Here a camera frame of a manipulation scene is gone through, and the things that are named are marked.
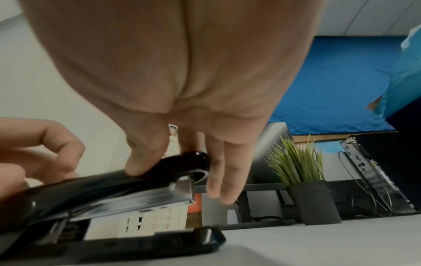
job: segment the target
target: light blue surface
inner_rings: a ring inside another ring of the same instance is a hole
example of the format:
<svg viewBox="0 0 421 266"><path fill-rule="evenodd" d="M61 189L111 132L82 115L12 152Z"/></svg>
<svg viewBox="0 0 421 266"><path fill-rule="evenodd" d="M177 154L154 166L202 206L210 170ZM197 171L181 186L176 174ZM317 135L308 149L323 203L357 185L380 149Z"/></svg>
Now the light blue surface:
<svg viewBox="0 0 421 266"><path fill-rule="evenodd" d="M293 135L392 130L365 106L385 93L404 39L316 38L270 122Z"/></svg>
<svg viewBox="0 0 421 266"><path fill-rule="evenodd" d="M390 85L375 110L381 117L388 118L421 97L421 30L409 38L409 44L393 68Z"/></svg>
<svg viewBox="0 0 421 266"><path fill-rule="evenodd" d="M315 142L314 147L321 150L323 153L338 153L343 152L340 141L322 141Z"/></svg>

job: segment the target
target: blue bed sheet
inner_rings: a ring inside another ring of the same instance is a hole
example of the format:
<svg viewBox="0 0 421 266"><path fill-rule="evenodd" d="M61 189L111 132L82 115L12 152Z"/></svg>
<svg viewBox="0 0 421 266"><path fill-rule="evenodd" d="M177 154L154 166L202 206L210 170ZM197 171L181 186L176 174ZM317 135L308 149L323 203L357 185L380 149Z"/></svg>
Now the blue bed sheet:
<svg viewBox="0 0 421 266"><path fill-rule="evenodd" d="M386 91L400 37L318 37L270 122L291 134L393 130L365 106Z"/></svg>

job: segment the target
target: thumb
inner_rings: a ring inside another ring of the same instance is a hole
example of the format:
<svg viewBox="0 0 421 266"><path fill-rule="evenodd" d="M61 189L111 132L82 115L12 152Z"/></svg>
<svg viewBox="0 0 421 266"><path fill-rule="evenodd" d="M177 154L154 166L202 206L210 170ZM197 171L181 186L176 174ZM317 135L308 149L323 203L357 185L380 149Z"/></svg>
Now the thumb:
<svg viewBox="0 0 421 266"><path fill-rule="evenodd" d="M12 163L0 163L0 199L28 188L25 181L25 170Z"/></svg>
<svg viewBox="0 0 421 266"><path fill-rule="evenodd" d="M132 149L126 163L126 173L138 176L158 163L169 143L168 122L162 115L142 114L138 124L123 127L127 143Z"/></svg>

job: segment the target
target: potted plant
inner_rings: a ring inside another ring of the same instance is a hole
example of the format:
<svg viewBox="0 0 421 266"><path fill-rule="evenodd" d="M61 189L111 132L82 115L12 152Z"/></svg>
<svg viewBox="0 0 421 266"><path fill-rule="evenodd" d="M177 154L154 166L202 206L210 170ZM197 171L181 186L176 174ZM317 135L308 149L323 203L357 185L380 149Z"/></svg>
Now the potted plant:
<svg viewBox="0 0 421 266"><path fill-rule="evenodd" d="M306 225L341 223L335 202L323 175L321 152L313 142L297 145L281 137L266 160L293 199Z"/></svg>

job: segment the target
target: plant pot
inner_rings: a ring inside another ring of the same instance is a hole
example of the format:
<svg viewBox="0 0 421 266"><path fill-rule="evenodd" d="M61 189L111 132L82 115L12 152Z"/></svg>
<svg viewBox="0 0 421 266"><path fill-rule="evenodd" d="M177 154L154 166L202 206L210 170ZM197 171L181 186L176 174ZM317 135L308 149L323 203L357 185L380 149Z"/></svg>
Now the plant pot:
<svg viewBox="0 0 421 266"><path fill-rule="evenodd" d="M342 223L326 181L307 181L288 187L305 225Z"/></svg>

